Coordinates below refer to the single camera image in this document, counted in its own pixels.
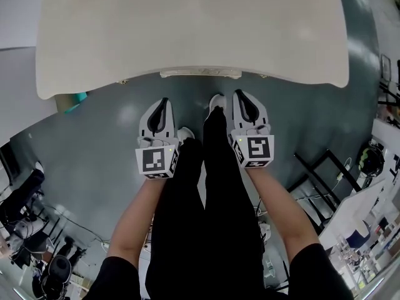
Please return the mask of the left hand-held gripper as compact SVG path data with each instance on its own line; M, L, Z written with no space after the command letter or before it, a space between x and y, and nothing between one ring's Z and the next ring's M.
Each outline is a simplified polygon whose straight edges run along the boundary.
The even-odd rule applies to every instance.
M166 139L156 139L156 134ZM148 179L168 179L175 173L179 140L175 137L173 107L166 97L151 105L139 122L137 168Z

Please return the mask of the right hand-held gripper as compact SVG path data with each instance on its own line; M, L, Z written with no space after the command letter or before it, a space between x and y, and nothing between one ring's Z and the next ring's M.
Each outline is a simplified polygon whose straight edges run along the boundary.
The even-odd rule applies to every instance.
M237 89L232 97L232 116L232 148L238 164L243 169L265 168L274 160L274 135L270 134L265 106L253 95Z

